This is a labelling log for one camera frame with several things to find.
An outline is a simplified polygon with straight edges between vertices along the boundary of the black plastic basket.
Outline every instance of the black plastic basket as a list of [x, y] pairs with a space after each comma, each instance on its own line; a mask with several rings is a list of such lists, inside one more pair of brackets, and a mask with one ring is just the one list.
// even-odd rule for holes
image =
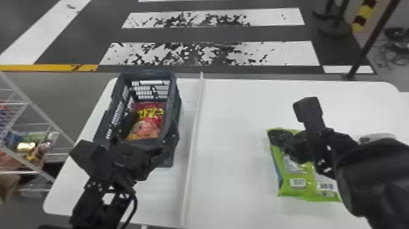
[[[132, 105], [135, 102], [166, 102], [158, 138], [125, 139], [135, 120], [138, 119], [136, 113], [131, 112]], [[175, 148], [179, 141], [180, 108], [181, 99], [174, 73], [168, 71], [142, 71], [121, 74], [112, 92], [110, 106], [104, 113], [95, 134], [94, 142], [108, 147], [112, 138], [117, 135], [121, 135], [122, 139], [125, 139], [125, 143], [143, 149], [161, 147], [166, 142], [167, 146], [170, 146], [172, 150], [170, 157], [159, 167], [172, 167]]]

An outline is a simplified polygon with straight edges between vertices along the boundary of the chip bag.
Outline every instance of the chip bag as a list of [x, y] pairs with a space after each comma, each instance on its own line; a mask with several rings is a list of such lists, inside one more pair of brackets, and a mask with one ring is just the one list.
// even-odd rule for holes
[[[299, 132], [280, 128], [269, 129], [267, 132], [270, 130], [286, 130], [293, 135]], [[278, 196], [297, 197], [313, 202], [340, 201], [337, 182], [317, 174], [312, 162], [298, 164], [292, 161], [280, 147], [272, 143], [270, 143], [270, 149], [278, 175]]]
[[135, 103], [133, 112], [138, 114], [138, 120], [129, 132], [127, 140], [159, 137], [165, 107], [165, 102]]

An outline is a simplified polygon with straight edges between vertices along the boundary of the green snack bag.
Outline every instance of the green snack bag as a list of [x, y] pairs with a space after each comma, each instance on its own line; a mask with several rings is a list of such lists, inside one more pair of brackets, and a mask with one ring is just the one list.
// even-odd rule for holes
[[[272, 130], [284, 130], [292, 135], [299, 132], [299, 130], [276, 128], [267, 130], [267, 133]], [[278, 175], [278, 196], [292, 196], [313, 202], [340, 202], [337, 182], [317, 174], [313, 163], [298, 164], [271, 142], [270, 149]]]

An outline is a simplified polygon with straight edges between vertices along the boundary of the robotic hand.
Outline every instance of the robotic hand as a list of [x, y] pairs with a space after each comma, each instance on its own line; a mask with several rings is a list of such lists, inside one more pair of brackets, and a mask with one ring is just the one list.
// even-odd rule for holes
[[317, 173], [335, 179], [345, 207], [374, 228], [409, 228], [409, 146], [393, 138], [358, 144], [325, 127], [316, 97], [293, 105], [306, 128], [295, 136], [269, 132], [297, 163], [312, 161]]

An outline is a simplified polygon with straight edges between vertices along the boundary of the crosswalk stripe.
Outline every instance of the crosswalk stripe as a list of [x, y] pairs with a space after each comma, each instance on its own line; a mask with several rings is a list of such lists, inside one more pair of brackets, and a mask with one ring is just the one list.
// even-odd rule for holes
[[311, 41], [112, 43], [100, 65], [319, 66]]
[[[324, 72], [327, 74], [346, 74], [351, 70], [351, 65], [325, 65], [323, 66]], [[357, 74], [374, 74], [372, 67], [361, 66], [358, 68]]]
[[299, 8], [280, 8], [131, 13], [122, 28], [303, 25]]
[[90, 0], [61, 0], [3, 53], [0, 65], [32, 65]]

